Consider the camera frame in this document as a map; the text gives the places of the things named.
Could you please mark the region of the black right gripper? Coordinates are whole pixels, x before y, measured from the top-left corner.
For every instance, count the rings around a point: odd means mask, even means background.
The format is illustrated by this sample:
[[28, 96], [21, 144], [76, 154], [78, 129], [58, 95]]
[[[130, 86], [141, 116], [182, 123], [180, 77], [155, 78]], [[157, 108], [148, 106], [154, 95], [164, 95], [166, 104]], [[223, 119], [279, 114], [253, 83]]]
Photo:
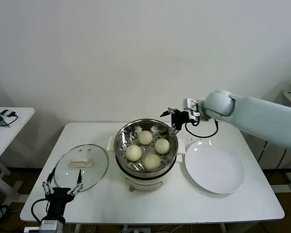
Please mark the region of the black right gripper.
[[182, 129], [183, 124], [191, 123], [188, 111], [168, 108], [160, 117], [166, 117], [168, 115], [171, 115], [171, 127], [167, 131], [160, 133], [160, 135], [176, 135]]

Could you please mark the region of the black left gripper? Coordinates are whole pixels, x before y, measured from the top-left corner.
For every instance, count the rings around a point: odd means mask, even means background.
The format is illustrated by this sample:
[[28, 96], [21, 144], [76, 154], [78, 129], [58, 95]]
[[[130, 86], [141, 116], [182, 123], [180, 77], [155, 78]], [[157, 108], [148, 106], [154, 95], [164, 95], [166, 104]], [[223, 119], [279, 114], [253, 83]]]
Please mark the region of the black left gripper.
[[52, 188], [51, 182], [54, 177], [55, 167], [48, 175], [46, 181], [42, 182], [42, 187], [46, 195], [46, 200], [49, 202], [47, 211], [48, 218], [63, 218], [66, 205], [74, 199], [78, 193], [83, 190], [82, 171], [79, 170], [77, 183], [74, 188]]

